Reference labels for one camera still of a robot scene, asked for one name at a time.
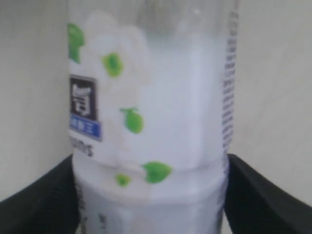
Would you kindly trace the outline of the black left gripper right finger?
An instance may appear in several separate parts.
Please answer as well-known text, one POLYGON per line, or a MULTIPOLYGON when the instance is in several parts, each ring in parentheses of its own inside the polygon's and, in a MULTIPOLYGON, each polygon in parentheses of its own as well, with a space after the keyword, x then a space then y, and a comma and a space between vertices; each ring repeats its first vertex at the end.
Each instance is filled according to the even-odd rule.
POLYGON ((234 234, 310 234, 312 208, 228 155, 225 215, 234 234))

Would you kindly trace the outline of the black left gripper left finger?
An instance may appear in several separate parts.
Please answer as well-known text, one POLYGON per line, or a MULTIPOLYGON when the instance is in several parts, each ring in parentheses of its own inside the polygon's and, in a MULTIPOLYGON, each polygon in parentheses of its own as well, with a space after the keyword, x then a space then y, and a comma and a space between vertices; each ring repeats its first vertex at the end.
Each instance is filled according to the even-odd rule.
POLYGON ((0 203, 2 234, 74 234, 78 224, 72 156, 0 203))

